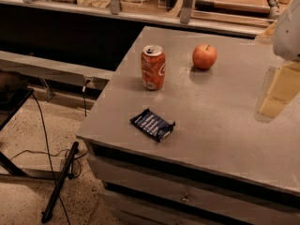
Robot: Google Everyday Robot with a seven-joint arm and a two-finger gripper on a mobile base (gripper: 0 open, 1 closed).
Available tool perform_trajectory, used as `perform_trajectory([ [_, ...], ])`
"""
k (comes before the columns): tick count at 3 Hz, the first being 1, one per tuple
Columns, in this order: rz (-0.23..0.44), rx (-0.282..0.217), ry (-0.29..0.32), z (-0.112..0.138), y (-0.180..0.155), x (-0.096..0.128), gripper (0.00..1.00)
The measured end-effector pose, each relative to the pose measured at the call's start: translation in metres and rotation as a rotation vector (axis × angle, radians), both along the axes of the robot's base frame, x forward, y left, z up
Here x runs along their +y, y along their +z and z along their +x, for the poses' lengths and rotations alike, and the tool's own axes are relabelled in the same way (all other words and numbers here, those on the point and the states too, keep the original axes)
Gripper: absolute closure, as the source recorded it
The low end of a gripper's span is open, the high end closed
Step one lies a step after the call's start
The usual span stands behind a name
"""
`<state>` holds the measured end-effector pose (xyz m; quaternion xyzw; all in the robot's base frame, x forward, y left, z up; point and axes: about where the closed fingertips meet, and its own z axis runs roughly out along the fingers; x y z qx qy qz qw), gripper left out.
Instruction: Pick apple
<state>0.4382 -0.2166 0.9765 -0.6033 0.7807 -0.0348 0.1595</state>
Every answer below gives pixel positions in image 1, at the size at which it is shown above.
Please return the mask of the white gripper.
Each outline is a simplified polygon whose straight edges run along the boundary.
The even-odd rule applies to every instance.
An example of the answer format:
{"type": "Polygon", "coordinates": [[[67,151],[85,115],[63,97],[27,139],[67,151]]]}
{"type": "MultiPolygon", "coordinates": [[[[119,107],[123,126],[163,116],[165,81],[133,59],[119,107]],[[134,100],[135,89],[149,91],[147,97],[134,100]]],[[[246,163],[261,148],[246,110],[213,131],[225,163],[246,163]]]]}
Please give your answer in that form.
{"type": "MultiPolygon", "coordinates": [[[[279,16],[273,38],[274,54],[285,60],[300,60],[300,0],[292,0],[279,16]]],[[[300,63],[287,62],[269,69],[258,113],[275,119],[300,93],[300,63]]]]}

